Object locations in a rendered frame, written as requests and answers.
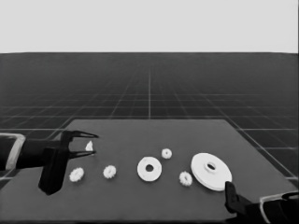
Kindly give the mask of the large thick white disc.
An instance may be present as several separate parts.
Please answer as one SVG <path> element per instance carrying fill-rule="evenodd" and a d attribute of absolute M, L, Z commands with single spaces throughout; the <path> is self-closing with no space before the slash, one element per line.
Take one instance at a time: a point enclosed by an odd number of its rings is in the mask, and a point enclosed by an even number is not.
<path fill-rule="evenodd" d="M 192 174 L 204 187 L 223 191 L 225 182 L 233 180 L 232 173 L 224 161 L 209 153 L 198 153 L 192 157 Z"/>

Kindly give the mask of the white round carrier with pins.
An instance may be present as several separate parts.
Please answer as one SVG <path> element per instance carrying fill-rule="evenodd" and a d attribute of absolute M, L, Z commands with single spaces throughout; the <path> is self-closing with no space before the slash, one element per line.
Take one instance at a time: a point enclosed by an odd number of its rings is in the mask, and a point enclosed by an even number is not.
<path fill-rule="evenodd" d="M 137 165 L 137 174 L 143 181 L 156 181 L 162 174 L 162 165 L 154 157 L 144 157 Z"/>

